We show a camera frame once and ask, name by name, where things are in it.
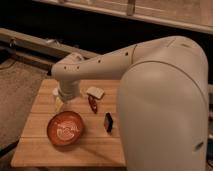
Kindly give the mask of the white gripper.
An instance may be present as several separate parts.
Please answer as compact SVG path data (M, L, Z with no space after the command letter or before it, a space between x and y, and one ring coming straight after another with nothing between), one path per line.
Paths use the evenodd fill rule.
M80 95L79 81L59 81L58 95L62 101L69 101Z

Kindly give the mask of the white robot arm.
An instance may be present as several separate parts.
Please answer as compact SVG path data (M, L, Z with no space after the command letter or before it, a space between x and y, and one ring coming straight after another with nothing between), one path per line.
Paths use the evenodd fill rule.
M208 61L195 41L170 36L53 65L59 97L82 79L118 79L117 113L128 171L205 171Z

